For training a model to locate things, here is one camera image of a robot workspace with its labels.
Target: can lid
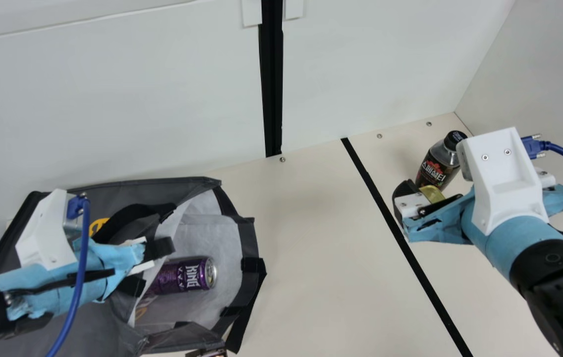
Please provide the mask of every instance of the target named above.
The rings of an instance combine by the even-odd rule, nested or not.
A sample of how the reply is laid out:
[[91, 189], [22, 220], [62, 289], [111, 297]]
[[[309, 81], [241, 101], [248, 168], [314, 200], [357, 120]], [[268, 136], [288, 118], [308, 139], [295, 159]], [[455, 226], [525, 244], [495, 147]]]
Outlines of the can lid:
[[445, 137], [445, 146], [447, 149], [455, 151], [456, 145], [468, 137], [469, 136], [459, 130], [449, 131], [449, 134]]
[[207, 287], [210, 289], [216, 284], [216, 278], [218, 277], [218, 269], [211, 258], [207, 258], [205, 263], [205, 279], [207, 280]]

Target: light blue tape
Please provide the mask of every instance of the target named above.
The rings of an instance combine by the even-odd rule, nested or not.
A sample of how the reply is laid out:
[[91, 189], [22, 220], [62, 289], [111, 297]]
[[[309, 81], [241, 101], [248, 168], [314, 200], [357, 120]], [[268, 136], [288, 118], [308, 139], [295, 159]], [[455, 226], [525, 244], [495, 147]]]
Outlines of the light blue tape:
[[[404, 219], [403, 230], [410, 242], [435, 241], [472, 244], [462, 237], [461, 219], [467, 205], [472, 205], [474, 191], [422, 219]], [[563, 212], [563, 185], [544, 191], [546, 213], [553, 216]]]
[[509, 219], [497, 226], [487, 237], [471, 222], [473, 207], [472, 202], [465, 208], [462, 229], [506, 280], [510, 281], [513, 262], [526, 248], [550, 239], [563, 240], [563, 236], [556, 229], [531, 216]]
[[[90, 239], [87, 270], [114, 269], [114, 275], [106, 279], [84, 283], [80, 304], [107, 298], [121, 280], [127, 276], [132, 267], [143, 261], [145, 246], [114, 246], [96, 244]], [[0, 291], [6, 292], [15, 289], [35, 289], [42, 285], [64, 280], [68, 274], [77, 273], [78, 262], [68, 264], [52, 271], [47, 271], [40, 264], [15, 269], [0, 274]], [[12, 305], [7, 309], [11, 321], [28, 314], [30, 318], [39, 318], [46, 312], [55, 316], [68, 311], [74, 288], [66, 287], [41, 294], [15, 297]]]

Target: energy drink can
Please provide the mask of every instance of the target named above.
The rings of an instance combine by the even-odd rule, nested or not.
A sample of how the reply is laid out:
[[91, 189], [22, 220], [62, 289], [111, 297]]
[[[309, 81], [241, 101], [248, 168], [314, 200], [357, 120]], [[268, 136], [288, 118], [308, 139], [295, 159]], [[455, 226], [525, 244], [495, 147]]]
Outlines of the energy drink can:
[[167, 295], [209, 290], [216, 284], [218, 270], [211, 258], [187, 258], [165, 263], [147, 290], [148, 295]]
[[460, 171], [460, 162], [455, 150], [456, 145], [466, 138], [465, 133], [454, 130], [450, 131], [444, 140], [434, 144], [420, 164], [416, 186], [432, 185], [439, 190], [445, 189]]

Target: bottle cap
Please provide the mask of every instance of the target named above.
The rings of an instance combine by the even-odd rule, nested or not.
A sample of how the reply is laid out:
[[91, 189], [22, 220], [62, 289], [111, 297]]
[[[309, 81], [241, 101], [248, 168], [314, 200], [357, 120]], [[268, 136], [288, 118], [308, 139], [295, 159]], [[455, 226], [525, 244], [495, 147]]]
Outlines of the bottle cap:
[[449, 134], [447, 134], [447, 137], [445, 137], [445, 146], [447, 147], [447, 149], [455, 151], [456, 145], [458, 145], [459, 142], [465, 140], [468, 137], [469, 136], [459, 130], [449, 131]]

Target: screw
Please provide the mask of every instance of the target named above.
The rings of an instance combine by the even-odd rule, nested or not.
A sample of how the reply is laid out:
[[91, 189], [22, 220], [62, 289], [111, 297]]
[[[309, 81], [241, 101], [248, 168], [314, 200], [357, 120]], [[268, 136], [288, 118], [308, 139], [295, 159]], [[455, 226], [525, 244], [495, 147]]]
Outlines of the screw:
[[12, 296], [10, 296], [9, 293], [4, 293], [4, 301], [6, 302], [6, 305], [12, 305]]
[[558, 263], [561, 260], [561, 256], [559, 254], [550, 253], [546, 255], [545, 260], [548, 263]]

